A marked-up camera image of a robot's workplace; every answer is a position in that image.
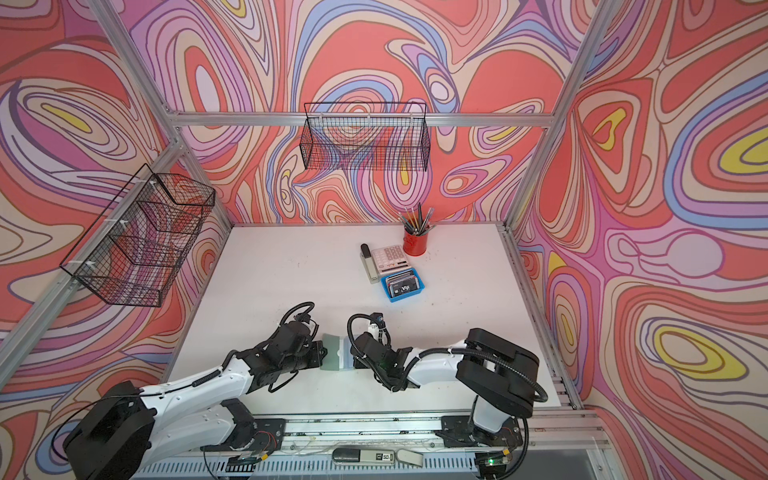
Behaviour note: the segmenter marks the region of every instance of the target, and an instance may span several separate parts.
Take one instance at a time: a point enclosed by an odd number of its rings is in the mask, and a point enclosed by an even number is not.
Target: blue basket
[[[419,281],[419,289],[414,290],[412,292],[404,293],[400,296],[396,296],[395,298],[392,298],[391,296],[389,296],[389,289],[386,287],[386,279],[390,278],[391,276],[399,275],[400,273],[403,273],[406,270],[412,270],[413,274],[416,275],[416,279]],[[389,299],[390,302],[397,302],[404,298],[408,298],[409,296],[419,295],[422,292],[422,290],[424,290],[424,282],[422,282],[422,278],[419,276],[419,272],[417,272],[416,269],[412,267],[405,270],[400,270],[399,272],[395,272],[390,275],[382,277],[381,283],[382,283],[382,287],[384,288],[384,293],[386,293],[386,297]]]

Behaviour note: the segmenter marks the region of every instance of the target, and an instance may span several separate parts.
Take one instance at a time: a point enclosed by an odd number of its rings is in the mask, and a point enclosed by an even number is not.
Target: psychedelic wall pattern
[[[165,140],[80,2],[0,5],[0,45],[5,338],[69,247]],[[53,431],[117,382],[157,382],[226,235],[212,218],[205,223],[161,308],[108,306],[87,290],[74,295],[0,392],[0,477],[72,478],[51,453]],[[72,426],[55,440],[59,447]]]
[[[423,101],[443,113],[540,113],[593,10],[570,0],[167,0],[125,2],[121,19],[177,111]],[[541,135],[530,130],[434,128],[426,174],[303,172],[295,127],[184,135],[236,223],[393,221],[419,201],[436,220],[500,221]]]
[[[625,2],[515,221],[627,478],[768,477],[768,4]]]

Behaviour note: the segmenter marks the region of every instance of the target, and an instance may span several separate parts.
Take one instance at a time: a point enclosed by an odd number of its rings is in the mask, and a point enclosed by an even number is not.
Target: hanging wire basket
[[[141,191],[106,236],[71,269],[68,259],[94,222],[59,266],[105,303],[161,306],[216,197],[213,188],[179,174],[152,172],[139,186],[138,173],[115,199],[129,184]]]
[[[416,101],[305,103],[304,168],[426,171],[426,112]]]

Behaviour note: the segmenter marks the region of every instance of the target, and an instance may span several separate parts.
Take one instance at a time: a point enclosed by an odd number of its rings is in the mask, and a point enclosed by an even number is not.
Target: red cup
[[[406,252],[411,257],[418,257],[423,255],[427,251],[427,236],[429,233],[420,235],[418,237],[406,232],[406,235],[402,238],[402,251]]]

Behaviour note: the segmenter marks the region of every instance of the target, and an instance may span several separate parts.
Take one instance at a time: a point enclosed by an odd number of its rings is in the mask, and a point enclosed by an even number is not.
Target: table surface
[[[203,296],[170,380],[219,365],[232,349],[249,349],[268,338],[283,314],[307,300],[323,333],[345,336],[354,313],[383,312],[395,349],[448,346],[479,327],[535,353],[538,381],[559,406],[550,370],[493,224],[439,225],[424,255],[409,257],[425,289],[390,303],[380,283],[371,284],[360,244],[371,250],[402,242],[393,225],[236,227]],[[366,328],[360,320],[353,331]],[[278,382],[288,378],[280,377]],[[475,394],[460,382],[388,392],[368,370],[302,371],[279,392],[257,390],[241,400],[254,414],[468,410]]]

